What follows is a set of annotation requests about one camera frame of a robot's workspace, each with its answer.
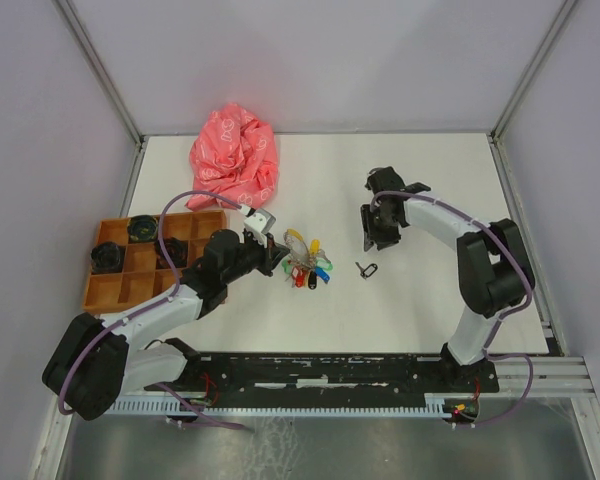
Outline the key with black fob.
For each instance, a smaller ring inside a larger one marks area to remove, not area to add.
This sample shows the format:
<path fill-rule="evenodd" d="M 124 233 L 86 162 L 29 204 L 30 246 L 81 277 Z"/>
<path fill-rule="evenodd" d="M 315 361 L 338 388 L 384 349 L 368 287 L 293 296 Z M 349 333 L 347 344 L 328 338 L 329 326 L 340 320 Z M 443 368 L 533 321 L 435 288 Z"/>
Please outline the key with black fob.
<path fill-rule="evenodd" d="M 355 262 L 355 265 L 359 270 L 360 276 L 364 280 L 371 278 L 378 270 L 378 265 L 376 263 L 370 263 L 367 266 L 363 266 L 359 262 Z"/>

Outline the keyring bunch with colourful tags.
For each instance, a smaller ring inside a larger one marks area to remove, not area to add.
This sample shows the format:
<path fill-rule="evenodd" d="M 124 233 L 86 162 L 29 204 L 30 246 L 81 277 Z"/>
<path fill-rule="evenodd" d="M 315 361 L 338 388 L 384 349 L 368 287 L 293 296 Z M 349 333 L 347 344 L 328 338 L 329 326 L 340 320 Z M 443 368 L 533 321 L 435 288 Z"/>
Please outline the keyring bunch with colourful tags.
<path fill-rule="evenodd" d="M 333 263 L 319 239 L 307 242 L 295 229 L 287 229 L 283 239 L 289 253 L 282 261 L 282 268 L 292 288 L 315 290 L 319 282 L 330 283 Z"/>

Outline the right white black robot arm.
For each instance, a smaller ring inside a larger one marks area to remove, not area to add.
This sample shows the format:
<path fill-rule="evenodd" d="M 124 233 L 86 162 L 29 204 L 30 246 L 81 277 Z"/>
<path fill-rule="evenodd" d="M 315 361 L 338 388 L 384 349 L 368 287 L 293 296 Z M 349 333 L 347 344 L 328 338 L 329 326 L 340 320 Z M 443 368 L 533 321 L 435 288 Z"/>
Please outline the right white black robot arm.
<path fill-rule="evenodd" d="M 464 310 L 440 352 L 439 379 L 461 391 L 489 361 L 488 349 L 503 321 L 528 308 L 535 276 L 518 225 L 509 218 L 485 224 L 436 197 L 423 183 L 405 184 L 392 167 L 371 170 L 361 206 L 363 248 L 398 244 L 401 231 L 425 231 L 456 254 Z"/>

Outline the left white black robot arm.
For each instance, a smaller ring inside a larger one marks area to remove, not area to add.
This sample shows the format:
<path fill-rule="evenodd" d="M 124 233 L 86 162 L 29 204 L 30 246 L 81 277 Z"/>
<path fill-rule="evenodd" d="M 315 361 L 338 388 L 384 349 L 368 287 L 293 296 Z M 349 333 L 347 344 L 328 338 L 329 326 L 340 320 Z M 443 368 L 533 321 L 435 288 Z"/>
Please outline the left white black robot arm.
<path fill-rule="evenodd" d="M 210 314 L 226 300 L 230 283 L 254 270 L 271 276 L 288 253 L 272 234 L 257 240 L 249 231 L 218 230 L 169 290 L 103 318 L 74 317 L 42 374 L 59 412 L 94 420 L 122 394 L 165 382 L 195 387 L 201 366 L 190 359 L 192 349 L 176 340 L 155 348 L 150 342 Z"/>

